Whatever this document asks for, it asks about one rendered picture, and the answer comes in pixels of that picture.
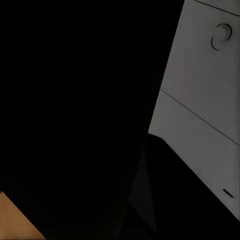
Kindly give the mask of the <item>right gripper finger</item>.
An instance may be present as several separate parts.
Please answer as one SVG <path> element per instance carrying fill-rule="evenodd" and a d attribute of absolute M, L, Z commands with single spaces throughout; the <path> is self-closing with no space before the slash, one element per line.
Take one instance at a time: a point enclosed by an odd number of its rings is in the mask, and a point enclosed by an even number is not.
<path fill-rule="evenodd" d="M 240 221 L 162 138 L 143 149 L 158 240 L 240 240 Z"/>

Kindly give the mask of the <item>monitor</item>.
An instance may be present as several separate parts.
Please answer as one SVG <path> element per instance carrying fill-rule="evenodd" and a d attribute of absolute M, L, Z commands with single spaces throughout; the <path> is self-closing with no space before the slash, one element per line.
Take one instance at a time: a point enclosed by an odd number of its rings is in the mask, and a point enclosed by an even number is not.
<path fill-rule="evenodd" d="M 240 0 L 0 0 L 0 191 L 46 240 L 159 240 L 147 134 L 240 221 Z"/>

